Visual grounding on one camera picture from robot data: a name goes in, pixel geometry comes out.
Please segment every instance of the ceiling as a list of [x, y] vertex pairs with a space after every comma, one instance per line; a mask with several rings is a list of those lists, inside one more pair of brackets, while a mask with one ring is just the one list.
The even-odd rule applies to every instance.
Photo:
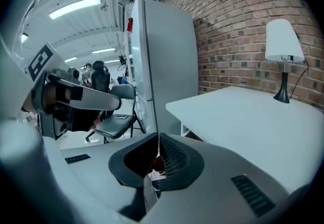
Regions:
[[[49, 14], [59, 8], [81, 0], [39, 0], [24, 26], [28, 39], [23, 43], [25, 58], [33, 56], [48, 41], [64, 60], [79, 69], [96, 60], [115, 60], [124, 54], [124, 34], [118, 21], [118, 3], [134, 0], [102, 0], [98, 6], [83, 8], [55, 20]], [[106, 11], [101, 10], [104, 2]], [[92, 54], [92, 51], [116, 48], [116, 52]]]

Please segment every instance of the metal chair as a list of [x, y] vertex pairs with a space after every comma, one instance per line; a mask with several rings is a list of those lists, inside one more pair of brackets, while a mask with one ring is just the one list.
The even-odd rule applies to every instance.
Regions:
[[89, 139], [94, 133], [98, 133], [105, 137], [104, 141], [106, 141], [106, 137], [111, 139], [118, 139], [120, 138], [129, 128], [131, 128], [131, 137], [133, 137], [133, 129], [134, 123], [137, 121], [140, 130], [145, 133], [145, 130], [142, 127], [141, 122], [139, 121], [137, 114], [135, 112], [135, 103], [136, 103], [136, 92], [135, 88], [131, 84], [120, 84], [114, 86], [110, 94], [113, 96], [117, 96], [121, 99], [130, 99], [133, 100], [133, 107], [132, 107], [132, 114], [128, 115], [125, 119], [118, 119], [118, 114], [112, 114], [104, 121], [102, 121], [98, 126], [97, 129], [91, 132], [86, 139]]

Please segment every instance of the fluorescent light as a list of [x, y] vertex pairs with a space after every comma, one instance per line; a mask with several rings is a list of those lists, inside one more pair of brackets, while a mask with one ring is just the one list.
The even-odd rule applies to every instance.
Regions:
[[23, 33], [23, 34], [21, 35], [21, 43], [24, 43], [24, 41], [26, 41], [27, 39], [28, 39], [28, 34]]
[[69, 61], [71, 61], [71, 60], [76, 60], [76, 59], [77, 59], [76, 57], [73, 57], [73, 58], [71, 58], [71, 59], [66, 60], [65, 62], [69, 62]]
[[53, 13], [49, 14], [49, 17], [51, 17], [51, 19], [54, 20], [60, 16], [63, 16], [75, 10], [92, 7], [100, 4], [101, 4], [101, 0], [82, 0], [54, 11]]
[[95, 52], [92, 52], [92, 53], [95, 54], [95, 53], [101, 53], [101, 52], [115, 52], [115, 51], [116, 51], [115, 48], [111, 48], [111, 49], [104, 49], [104, 50], [95, 51]]
[[119, 60], [109, 60], [109, 61], [105, 61], [105, 63], [114, 63], [114, 62], [119, 62]]

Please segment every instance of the brick wall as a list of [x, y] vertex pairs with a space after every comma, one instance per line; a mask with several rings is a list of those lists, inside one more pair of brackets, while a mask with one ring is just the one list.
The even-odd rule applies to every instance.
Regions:
[[[305, 0], [160, 0], [192, 14], [197, 38], [199, 93], [230, 85], [270, 93], [280, 88], [282, 65], [265, 61], [266, 24], [290, 21], [299, 34], [308, 72], [293, 98], [324, 108], [324, 40]], [[290, 95], [306, 66], [289, 65]]]

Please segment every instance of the black lamp base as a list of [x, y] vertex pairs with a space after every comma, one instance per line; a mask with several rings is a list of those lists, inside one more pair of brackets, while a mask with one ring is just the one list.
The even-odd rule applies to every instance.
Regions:
[[289, 98], [288, 98], [288, 93], [287, 93], [287, 82], [288, 82], [288, 73], [283, 72], [282, 73], [282, 80], [281, 80], [281, 87], [278, 93], [273, 97], [276, 100], [289, 104]]

